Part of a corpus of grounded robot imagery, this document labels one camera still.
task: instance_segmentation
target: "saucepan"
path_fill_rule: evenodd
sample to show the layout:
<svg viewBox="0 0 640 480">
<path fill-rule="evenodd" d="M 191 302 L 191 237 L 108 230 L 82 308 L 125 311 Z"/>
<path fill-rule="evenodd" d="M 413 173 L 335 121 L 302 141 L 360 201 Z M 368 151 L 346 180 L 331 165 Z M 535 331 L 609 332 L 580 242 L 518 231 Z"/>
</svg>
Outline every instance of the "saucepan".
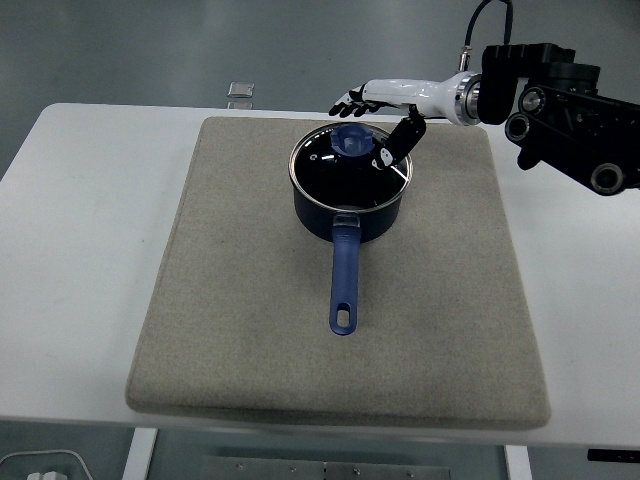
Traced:
<svg viewBox="0 0 640 480">
<path fill-rule="evenodd" d="M 360 244 L 391 227 L 411 180 L 408 155 L 391 168 L 375 166 L 388 136 L 372 125 L 334 123 L 302 138 L 289 160 L 298 218 L 333 242 L 329 326 L 338 335 L 353 333 L 358 321 Z"/>
</svg>

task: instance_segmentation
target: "blue lid knob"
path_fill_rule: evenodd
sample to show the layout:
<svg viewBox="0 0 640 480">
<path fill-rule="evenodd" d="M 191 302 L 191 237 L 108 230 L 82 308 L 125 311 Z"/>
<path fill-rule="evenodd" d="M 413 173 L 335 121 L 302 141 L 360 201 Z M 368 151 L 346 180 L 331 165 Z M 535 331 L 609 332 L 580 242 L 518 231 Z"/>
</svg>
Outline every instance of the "blue lid knob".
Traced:
<svg viewBox="0 0 640 480">
<path fill-rule="evenodd" d="M 373 132 L 364 125 L 347 123 L 331 131 L 331 148 L 343 157 L 362 157 L 373 146 Z"/>
</svg>

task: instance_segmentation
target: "pan handle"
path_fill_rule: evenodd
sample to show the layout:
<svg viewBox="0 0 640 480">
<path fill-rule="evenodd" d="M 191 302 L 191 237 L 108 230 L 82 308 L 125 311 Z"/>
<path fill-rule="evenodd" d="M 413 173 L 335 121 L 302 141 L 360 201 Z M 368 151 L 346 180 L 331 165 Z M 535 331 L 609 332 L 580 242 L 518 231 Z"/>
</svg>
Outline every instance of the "pan handle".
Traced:
<svg viewBox="0 0 640 480">
<path fill-rule="evenodd" d="M 362 230 L 357 215 L 336 215 L 331 230 L 333 237 L 333 280 L 329 326 L 337 335 L 349 335 L 358 321 L 358 257 Z M 348 317 L 345 326 L 338 323 L 340 312 Z"/>
</svg>

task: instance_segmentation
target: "metal plate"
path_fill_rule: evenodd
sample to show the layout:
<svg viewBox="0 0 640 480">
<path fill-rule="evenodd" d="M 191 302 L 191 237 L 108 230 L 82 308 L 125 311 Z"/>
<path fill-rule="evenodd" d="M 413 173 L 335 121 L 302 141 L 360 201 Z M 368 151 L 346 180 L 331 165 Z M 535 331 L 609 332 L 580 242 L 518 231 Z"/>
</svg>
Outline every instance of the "metal plate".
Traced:
<svg viewBox="0 0 640 480">
<path fill-rule="evenodd" d="M 416 465 L 204 457 L 201 480 L 450 480 L 449 469 Z"/>
<path fill-rule="evenodd" d="M 227 97 L 230 98 L 251 98 L 253 96 L 254 83 L 246 82 L 231 82 L 229 85 L 229 93 Z"/>
<path fill-rule="evenodd" d="M 326 480 L 450 480 L 449 469 L 416 465 L 326 463 Z"/>
</svg>

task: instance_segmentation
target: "beige mat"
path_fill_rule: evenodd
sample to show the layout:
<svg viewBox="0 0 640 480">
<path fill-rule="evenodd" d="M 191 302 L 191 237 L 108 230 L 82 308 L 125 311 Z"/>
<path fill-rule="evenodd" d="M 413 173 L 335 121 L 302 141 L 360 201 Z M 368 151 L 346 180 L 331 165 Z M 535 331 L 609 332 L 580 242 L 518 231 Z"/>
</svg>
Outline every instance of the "beige mat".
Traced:
<svg viewBox="0 0 640 480">
<path fill-rule="evenodd" d="M 287 168 L 296 142 L 324 123 L 204 122 L 128 404 L 266 423 L 545 424 L 485 132 L 428 127 L 396 223 L 362 247 L 358 328 L 339 337 L 328 325 L 332 245 L 296 217 Z"/>
</svg>

